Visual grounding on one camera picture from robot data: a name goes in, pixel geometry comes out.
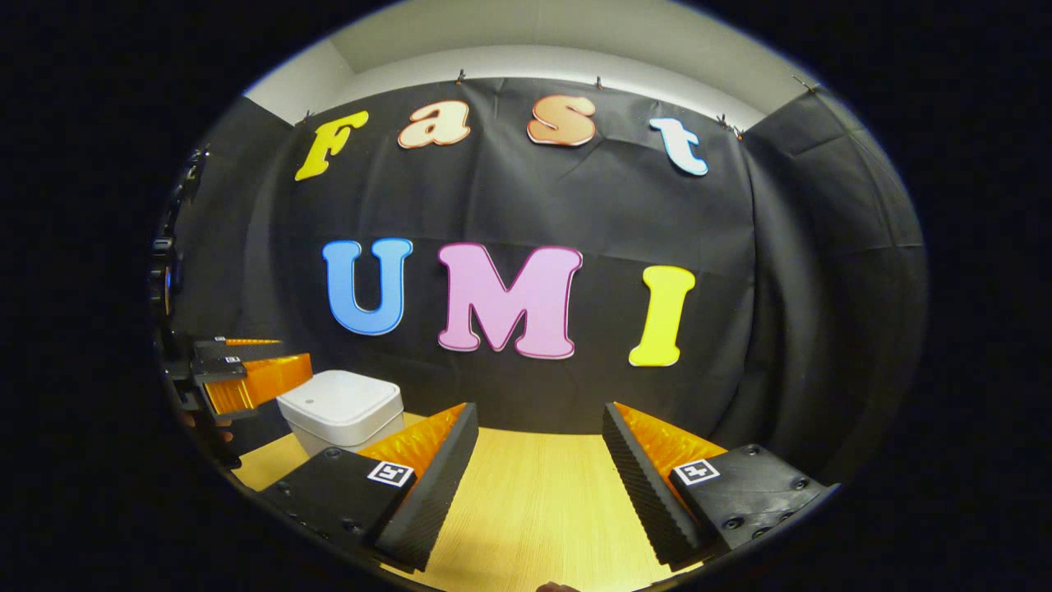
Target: clip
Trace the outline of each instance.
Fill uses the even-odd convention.
[[[811,86],[808,86],[806,82],[804,82],[804,81],[803,81],[803,80],[801,80],[800,78],[796,78],[796,76],[794,76],[794,75],[792,75],[792,74],[790,74],[789,76],[792,76],[792,79],[793,79],[793,80],[795,80],[796,82],[800,82],[801,84],[803,84],[803,85],[804,85],[804,87],[805,87],[805,88],[807,88],[809,93],[811,93],[812,95],[814,94],[814,91],[815,91],[815,90],[814,90],[814,88],[813,88],[813,87],[811,87]]]

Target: white lid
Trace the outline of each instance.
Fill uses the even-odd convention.
[[[278,397],[281,414],[336,446],[369,440],[402,412],[398,385],[344,370],[327,370]]]

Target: ceiling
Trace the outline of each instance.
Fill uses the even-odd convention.
[[[748,35],[667,0],[408,0],[329,40],[356,74],[487,45],[601,52],[697,80],[765,114],[800,95],[791,75],[814,80]]]

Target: yellow letter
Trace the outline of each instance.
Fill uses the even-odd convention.
[[[328,162],[325,160],[326,152],[336,156],[347,143],[347,138],[350,136],[350,129],[347,126],[361,127],[368,120],[369,114],[360,110],[355,115],[319,125],[318,130],[315,131],[315,143],[310,146],[310,151],[307,152],[307,160],[296,171],[296,180],[302,181],[324,172],[328,168]]]
[[[404,148],[426,146],[431,142],[440,146],[456,144],[471,132],[465,125],[467,103],[463,101],[441,101],[418,108],[409,116],[409,121],[413,123],[398,136],[398,143]]]
[[[650,308],[643,326],[643,340],[628,354],[632,366],[672,366],[680,360],[675,334],[680,332],[683,301],[694,286],[694,273],[683,267],[651,265],[643,269],[650,287]]]

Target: letter u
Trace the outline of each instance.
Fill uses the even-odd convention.
[[[390,333],[405,312],[403,262],[412,252],[412,242],[404,238],[382,238],[372,243],[380,259],[380,306],[363,311],[355,300],[355,260],[362,247],[353,240],[330,242],[322,248],[328,266],[329,309],[336,321],[360,335]]]

